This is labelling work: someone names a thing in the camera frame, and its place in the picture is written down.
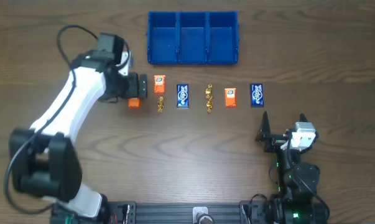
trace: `blue tray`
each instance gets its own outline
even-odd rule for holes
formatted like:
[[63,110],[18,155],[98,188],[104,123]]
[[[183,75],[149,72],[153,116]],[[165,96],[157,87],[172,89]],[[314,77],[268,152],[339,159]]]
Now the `blue tray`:
[[237,12],[149,12],[150,64],[232,65],[238,42]]

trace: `wooden table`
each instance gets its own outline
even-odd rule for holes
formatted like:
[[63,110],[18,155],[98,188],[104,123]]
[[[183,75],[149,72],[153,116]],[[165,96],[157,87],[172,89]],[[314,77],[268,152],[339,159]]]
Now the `wooden table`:
[[[239,12],[236,66],[154,67],[147,63],[148,11]],[[52,103],[67,78],[57,31],[79,24],[124,37],[134,68],[167,76],[163,114],[151,94],[140,111],[96,103],[76,142],[83,180],[111,200],[239,202],[277,193],[267,176],[275,155],[254,135],[265,110],[283,133],[305,113],[320,138],[303,160],[321,168],[318,193],[329,223],[375,222],[375,0],[0,0],[0,223],[47,223],[49,213],[18,214],[2,187],[7,142]],[[85,33],[63,36],[71,57],[95,47]],[[249,84],[264,85],[264,108],[251,108]],[[191,105],[176,109],[176,84],[190,84]],[[204,90],[214,86],[212,114]],[[237,88],[234,109],[224,88]],[[40,200],[17,195],[30,208]]]

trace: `white label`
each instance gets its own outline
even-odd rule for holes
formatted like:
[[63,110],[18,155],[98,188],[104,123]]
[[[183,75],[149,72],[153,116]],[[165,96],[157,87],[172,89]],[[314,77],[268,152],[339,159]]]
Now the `white label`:
[[163,78],[162,77],[156,78],[155,79],[155,84],[156,85],[162,85],[162,84],[164,84]]
[[227,98],[234,98],[234,90],[227,91]]

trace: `wood grain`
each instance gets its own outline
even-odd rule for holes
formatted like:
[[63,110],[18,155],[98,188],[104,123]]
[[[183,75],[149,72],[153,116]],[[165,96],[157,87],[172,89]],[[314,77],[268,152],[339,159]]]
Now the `wood grain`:
[[[235,66],[155,67],[147,63],[148,11],[239,12]],[[134,71],[167,75],[163,114],[149,96],[140,111],[97,103],[76,147],[84,181],[111,200],[238,202],[277,192],[267,170],[274,155],[254,142],[267,110],[281,133],[305,113],[320,139],[304,161],[318,165],[329,223],[375,222],[375,0],[0,0],[0,223],[47,223],[10,209],[2,192],[15,127],[29,127],[62,88],[67,68],[57,31],[79,24],[124,37]],[[94,47],[78,31],[63,37],[70,58]],[[203,91],[214,86],[213,113]],[[248,86],[264,84],[265,107],[252,109]],[[189,83],[189,110],[175,107],[177,83]],[[223,89],[237,88],[235,109]],[[15,195],[19,203],[39,200]]]

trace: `robotic arm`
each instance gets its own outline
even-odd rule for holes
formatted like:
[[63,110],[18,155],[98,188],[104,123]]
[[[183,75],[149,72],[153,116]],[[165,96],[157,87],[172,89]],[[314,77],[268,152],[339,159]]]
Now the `robotic arm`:
[[82,122],[97,100],[147,98],[147,75],[129,73],[132,58],[123,53],[124,41],[113,34],[100,34],[96,50],[79,55],[73,62],[75,88],[60,113],[46,127],[73,88],[74,73],[52,103],[30,129],[15,129],[9,140],[11,157],[35,132],[12,167],[13,186],[57,202],[79,217],[107,223],[110,211],[104,195],[91,190],[82,180],[74,143]]

